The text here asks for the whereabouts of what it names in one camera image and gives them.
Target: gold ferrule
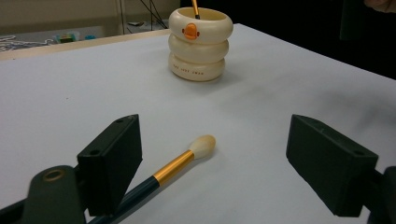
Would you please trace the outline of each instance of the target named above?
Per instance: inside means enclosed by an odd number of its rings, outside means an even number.
[[[199,15],[197,1],[196,0],[191,0],[191,1],[192,1],[192,7],[194,8],[195,15]]]
[[[161,170],[157,171],[153,176],[157,179],[160,186],[162,186],[166,181],[176,175],[180,170],[182,170],[190,161],[194,160],[194,153],[191,150],[187,150],[174,160],[166,164]]]

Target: brush bristles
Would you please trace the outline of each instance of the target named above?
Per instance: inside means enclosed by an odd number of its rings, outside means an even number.
[[[198,137],[190,145],[190,150],[194,154],[194,159],[201,159],[213,152],[216,145],[216,138],[213,135],[207,134]]]

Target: white ceramic pot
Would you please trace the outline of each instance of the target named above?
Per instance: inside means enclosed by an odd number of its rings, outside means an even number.
[[[222,75],[224,57],[229,50],[228,37],[233,22],[224,13],[198,8],[200,20],[192,7],[173,11],[169,17],[168,65],[176,75],[193,81],[208,81]]]

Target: dark background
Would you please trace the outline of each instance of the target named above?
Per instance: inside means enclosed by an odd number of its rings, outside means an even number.
[[[358,22],[361,33],[358,38],[345,40],[340,38],[343,0],[197,0],[197,4],[226,13],[233,23],[242,23],[337,61],[396,79],[396,13],[377,12],[363,6]],[[191,7],[191,0],[180,0],[180,6]]]

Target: white tabletop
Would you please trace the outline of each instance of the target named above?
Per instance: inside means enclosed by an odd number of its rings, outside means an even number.
[[[336,217],[286,158],[292,114],[319,119],[396,164],[396,81],[236,24],[224,74],[192,82],[168,68],[168,35],[0,61],[0,208],[31,178],[138,114],[143,161],[131,187],[213,134],[194,161],[124,223],[366,223]]]

